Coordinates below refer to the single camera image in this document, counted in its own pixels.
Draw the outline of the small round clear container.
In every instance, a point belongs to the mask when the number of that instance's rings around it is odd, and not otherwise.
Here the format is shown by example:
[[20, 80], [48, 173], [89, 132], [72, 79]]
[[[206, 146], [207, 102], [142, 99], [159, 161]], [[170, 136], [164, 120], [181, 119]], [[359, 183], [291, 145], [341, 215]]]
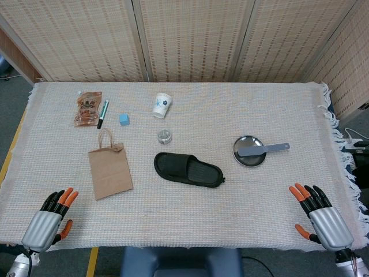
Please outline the small round clear container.
[[172, 132], [169, 129], [159, 130], [157, 139], [160, 144], [169, 144], [172, 141]]

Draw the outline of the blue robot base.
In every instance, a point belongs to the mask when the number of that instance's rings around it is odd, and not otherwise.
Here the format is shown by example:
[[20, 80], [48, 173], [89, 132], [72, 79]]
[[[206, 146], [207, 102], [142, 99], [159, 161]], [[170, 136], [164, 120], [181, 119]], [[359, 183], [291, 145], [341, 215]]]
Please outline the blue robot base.
[[240, 249], [127, 246], [121, 277], [244, 277]]

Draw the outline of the black device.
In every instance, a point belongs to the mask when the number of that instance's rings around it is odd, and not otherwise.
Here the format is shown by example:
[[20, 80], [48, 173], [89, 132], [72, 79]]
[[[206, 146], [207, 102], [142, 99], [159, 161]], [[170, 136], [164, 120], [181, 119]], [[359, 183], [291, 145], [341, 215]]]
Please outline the black device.
[[355, 170], [369, 170], [369, 140], [358, 141], [352, 146]]

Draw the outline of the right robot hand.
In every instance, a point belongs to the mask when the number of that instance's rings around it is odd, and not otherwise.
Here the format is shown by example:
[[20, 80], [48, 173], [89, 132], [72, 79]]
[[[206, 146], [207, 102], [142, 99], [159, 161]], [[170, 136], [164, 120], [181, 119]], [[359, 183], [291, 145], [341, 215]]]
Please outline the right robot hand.
[[320, 244], [331, 252], [339, 252], [352, 246], [354, 238], [346, 222], [321, 188], [296, 183], [289, 187], [289, 191], [315, 230], [314, 233], [310, 233], [296, 224], [295, 229], [303, 238]]

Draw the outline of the woven fringed tablecloth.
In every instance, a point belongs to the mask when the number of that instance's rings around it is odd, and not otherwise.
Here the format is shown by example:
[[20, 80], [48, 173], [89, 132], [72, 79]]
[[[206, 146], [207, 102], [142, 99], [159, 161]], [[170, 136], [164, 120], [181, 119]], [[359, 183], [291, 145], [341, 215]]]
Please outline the woven fringed tablecloth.
[[[125, 147], [133, 189], [95, 200], [88, 152], [98, 147], [95, 126], [74, 127], [78, 92], [109, 100], [103, 126]], [[158, 93], [172, 99], [164, 118], [153, 116]], [[326, 84], [292, 83], [40, 83], [0, 187], [0, 243], [18, 244], [52, 192], [79, 192], [65, 218], [73, 221], [56, 249], [94, 246], [220, 246], [318, 250], [295, 224], [312, 230], [291, 195], [295, 183], [319, 186], [353, 238], [369, 245], [369, 216], [347, 172], [337, 120], [328, 112]], [[121, 126], [119, 115], [130, 124]], [[160, 144], [159, 130], [172, 141]], [[288, 143], [255, 167], [234, 158], [242, 136], [263, 145]], [[158, 175], [158, 153], [194, 155], [219, 167], [225, 182], [206, 188]]]

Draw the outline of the green and black marker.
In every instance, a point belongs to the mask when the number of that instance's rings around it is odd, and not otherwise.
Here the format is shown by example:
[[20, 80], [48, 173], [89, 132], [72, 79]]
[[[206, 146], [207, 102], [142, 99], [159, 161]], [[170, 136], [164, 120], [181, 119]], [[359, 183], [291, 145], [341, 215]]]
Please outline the green and black marker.
[[101, 129], [101, 127], [102, 127], [102, 124], [103, 124], [104, 118], [106, 116], [106, 112], [107, 112], [108, 106], [109, 106], [109, 100], [106, 100], [104, 102], [104, 104], [103, 104], [103, 108], [102, 108], [101, 113], [100, 113], [100, 116], [99, 116], [99, 121], [98, 121], [98, 124], [97, 124], [97, 129]]

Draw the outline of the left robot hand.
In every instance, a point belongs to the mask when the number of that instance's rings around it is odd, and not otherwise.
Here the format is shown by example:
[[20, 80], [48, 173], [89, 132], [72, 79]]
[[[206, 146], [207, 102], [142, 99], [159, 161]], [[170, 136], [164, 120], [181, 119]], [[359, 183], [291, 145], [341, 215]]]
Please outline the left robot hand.
[[73, 225], [69, 219], [64, 228], [60, 225], [64, 220], [70, 206], [78, 196], [73, 188], [51, 193], [41, 208], [33, 216], [21, 243], [23, 247], [33, 253], [45, 252], [50, 246], [65, 239]]

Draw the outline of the black slipper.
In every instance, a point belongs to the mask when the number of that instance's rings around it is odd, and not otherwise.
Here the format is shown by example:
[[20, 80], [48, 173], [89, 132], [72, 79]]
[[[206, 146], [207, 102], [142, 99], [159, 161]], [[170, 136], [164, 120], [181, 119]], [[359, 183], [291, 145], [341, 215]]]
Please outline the black slipper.
[[188, 185], [216, 188], [225, 182], [222, 170], [198, 160], [194, 155], [158, 153], [154, 168], [162, 178]]

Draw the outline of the brown snack pouch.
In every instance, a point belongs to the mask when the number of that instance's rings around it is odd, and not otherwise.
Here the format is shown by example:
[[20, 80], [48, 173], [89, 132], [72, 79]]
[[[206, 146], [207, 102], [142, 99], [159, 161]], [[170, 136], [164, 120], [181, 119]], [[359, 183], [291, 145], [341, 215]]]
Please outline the brown snack pouch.
[[102, 92], [84, 92], [78, 97], [78, 111], [74, 117], [75, 127], [97, 125], [101, 99]]

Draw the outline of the brown paper bag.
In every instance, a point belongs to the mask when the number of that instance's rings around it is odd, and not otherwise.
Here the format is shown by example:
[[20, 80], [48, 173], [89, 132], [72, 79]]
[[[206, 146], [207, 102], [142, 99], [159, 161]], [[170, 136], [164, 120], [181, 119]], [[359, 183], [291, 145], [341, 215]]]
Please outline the brown paper bag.
[[88, 152], [95, 200], [133, 189], [124, 145], [114, 143], [111, 131], [98, 136], [98, 149]]

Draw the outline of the round steel plate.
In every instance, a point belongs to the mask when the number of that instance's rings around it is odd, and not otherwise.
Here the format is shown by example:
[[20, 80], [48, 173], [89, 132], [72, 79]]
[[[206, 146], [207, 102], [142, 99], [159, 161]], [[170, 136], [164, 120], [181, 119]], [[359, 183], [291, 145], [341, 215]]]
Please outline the round steel plate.
[[255, 156], [240, 156], [238, 154], [238, 149], [241, 147], [256, 147], [256, 146], [263, 146], [263, 143], [258, 138], [254, 136], [239, 137], [235, 141], [233, 146], [234, 158], [238, 161], [238, 163], [247, 167], [259, 166], [265, 160], [266, 153]]

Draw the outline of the white paper cup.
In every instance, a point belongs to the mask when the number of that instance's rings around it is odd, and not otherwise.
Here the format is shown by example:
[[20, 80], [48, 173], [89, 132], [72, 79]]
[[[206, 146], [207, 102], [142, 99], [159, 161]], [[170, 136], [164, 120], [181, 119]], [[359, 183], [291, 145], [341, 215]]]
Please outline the white paper cup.
[[155, 97], [155, 103], [153, 106], [153, 116], [156, 118], [164, 118], [167, 110], [172, 102], [172, 99], [166, 93], [158, 93]]

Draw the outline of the bamboo folding screen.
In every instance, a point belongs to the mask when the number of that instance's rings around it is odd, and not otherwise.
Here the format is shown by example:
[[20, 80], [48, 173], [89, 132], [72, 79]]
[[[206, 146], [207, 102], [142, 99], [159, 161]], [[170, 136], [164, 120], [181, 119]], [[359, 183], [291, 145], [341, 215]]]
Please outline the bamboo folding screen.
[[31, 82], [314, 81], [369, 108], [369, 0], [0, 0], [0, 52]]

